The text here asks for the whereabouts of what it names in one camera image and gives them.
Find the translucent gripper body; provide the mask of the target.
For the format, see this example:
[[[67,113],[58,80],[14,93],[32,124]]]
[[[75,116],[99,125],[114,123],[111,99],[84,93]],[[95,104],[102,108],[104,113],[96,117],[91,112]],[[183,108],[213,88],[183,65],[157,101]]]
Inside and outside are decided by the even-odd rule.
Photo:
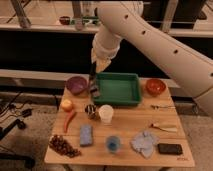
[[[97,73],[104,71],[111,64],[110,60],[98,58],[95,54],[91,55],[91,61],[96,64],[95,71]]]

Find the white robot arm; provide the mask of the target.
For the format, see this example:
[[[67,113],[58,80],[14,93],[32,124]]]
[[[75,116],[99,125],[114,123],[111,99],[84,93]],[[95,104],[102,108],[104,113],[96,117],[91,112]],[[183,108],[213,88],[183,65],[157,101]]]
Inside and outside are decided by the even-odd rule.
[[[102,1],[101,21],[92,42],[91,60],[101,72],[127,40],[173,79],[196,104],[213,117],[213,60],[148,24],[142,2]]]

